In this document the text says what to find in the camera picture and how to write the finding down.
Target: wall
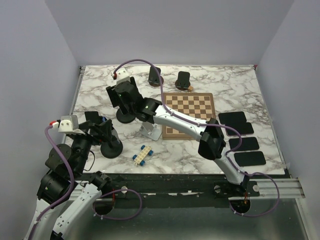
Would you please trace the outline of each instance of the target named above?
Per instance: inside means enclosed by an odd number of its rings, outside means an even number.
[[[81,65],[258,64],[293,0],[46,0]]]
[[[264,53],[258,79],[285,161],[320,236],[320,2],[296,0]]]
[[[44,129],[68,114],[79,68],[43,0],[1,1],[0,23],[0,238],[17,240],[48,170]]]

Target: white marble surface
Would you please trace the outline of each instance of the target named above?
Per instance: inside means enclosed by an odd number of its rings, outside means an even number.
[[[74,114],[79,123],[85,121],[85,111],[98,111],[100,115],[112,119],[113,126],[123,143],[122,154],[115,159],[107,159],[100,153],[99,147],[92,147],[96,160],[90,172],[105,173],[144,173],[144,174],[223,174],[214,161],[202,158],[198,154],[199,143],[195,140],[153,141],[139,133],[141,122],[135,120],[122,124],[116,119],[117,109],[113,108],[106,92],[107,86],[113,86],[111,77],[116,66],[87,66],[80,86]],[[244,167],[249,173],[284,174],[284,164],[276,145],[269,122],[265,103],[252,66],[175,66],[157,65],[164,78],[164,92],[180,92],[175,87],[179,71],[190,72],[191,85],[196,93],[212,93],[216,115],[223,112],[244,111],[247,121],[252,123],[254,136],[264,153],[266,165]],[[134,76],[143,97],[160,100],[160,88],[149,85],[147,79],[149,66],[127,65],[127,71]],[[225,130],[225,141],[229,148]],[[135,166],[132,156],[140,152],[141,145],[152,147],[154,154],[147,156],[146,164]],[[89,169],[93,163],[92,155],[86,163]]]

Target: black cylindrical base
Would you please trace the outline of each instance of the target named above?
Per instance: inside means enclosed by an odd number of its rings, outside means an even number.
[[[116,119],[122,124],[129,124],[133,122],[136,117],[131,115],[130,113],[123,114],[121,109],[119,108],[118,111],[116,111]]]
[[[120,140],[118,140],[118,141],[119,141],[119,143],[113,144],[112,147],[110,147],[109,144],[106,142],[103,142],[101,144],[100,151],[105,158],[114,159],[122,153],[124,146]]]

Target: chessboard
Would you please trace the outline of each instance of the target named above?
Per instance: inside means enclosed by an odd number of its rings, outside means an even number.
[[[216,118],[212,93],[165,92],[164,102],[168,107],[196,119]],[[191,136],[167,126],[162,126],[162,138],[165,140],[193,139]]]

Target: black rounded rectangle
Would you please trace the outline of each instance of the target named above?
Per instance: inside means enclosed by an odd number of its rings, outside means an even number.
[[[221,124],[247,122],[246,115],[243,111],[223,112],[219,113],[218,116]]]
[[[266,164],[265,155],[262,151],[236,152],[234,159],[240,167]]]
[[[227,123],[226,126],[229,126],[237,130],[241,135],[253,134],[255,132],[250,122]],[[228,136],[237,135],[234,131],[230,129],[226,129],[226,134]]]
[[[238,145],[238,143],[239,143],[239,138],[229,139],[229,144],[231,149],[235,148]],[[243,137],[241,146],[235,151],[236,152],[253,151],[253,150],[258,150],[259,148],[260,147],[257,139],[251,136],[251,137]]]

